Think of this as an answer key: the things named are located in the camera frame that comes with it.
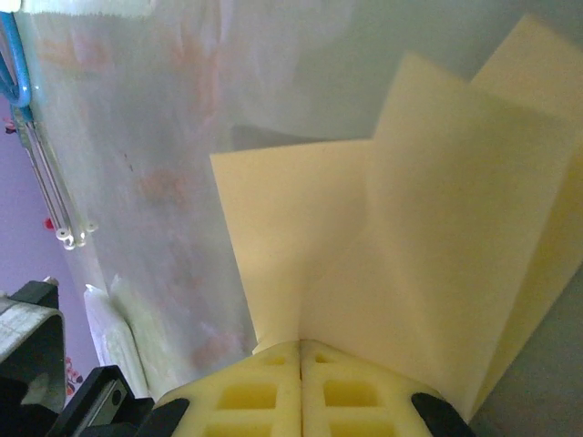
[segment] red spot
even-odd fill
[[[47,218],[43,222],[43,225],[45,226],[46,230],[55,230],[55,225],[53,225],[53,220],[51,220],[50,218]]]

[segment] purple wall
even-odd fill
[[[0,97],[0,118],[4,117],[10,118],[10,109]],[[43,226],[48,213],[28,155],[18,135],[5,134],[4,122],[0,123],[0,290],[12,294],[29,280],[58,279],[66,355],[85,377],[98,361],[80,298],[82,290],[75,290],[55,234]]]

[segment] blue handle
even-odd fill
[[[22,48],[16,20],[12,14],[0,13],[0,21],[4,27],[8,47],[15,66],[16,84],[10,76],[5,60],[0,61],[0,92],[5,95],[11,105],[26,107],[30,104],[30,76],[26,67],[25,51]]]

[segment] paper sheet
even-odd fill
[[[260,349],[321,340],[468,418],[576,135],[407,56],[372,140],[214,156]]]
[[[532,16],[518,23],[472,84],[583,125],[583,53]],[[583,137],[578,143],[474,412],[583,262]]]

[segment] translucent plastic sheet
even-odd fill
[[[70,254],[79,291],[118,277],[148,382],[173,388],[255,345],[209,153],[369,137],[405,49],[469,78],[522,13],[168,0],[136,20],[19,15],[41,134],[77,214],[98,224]]]

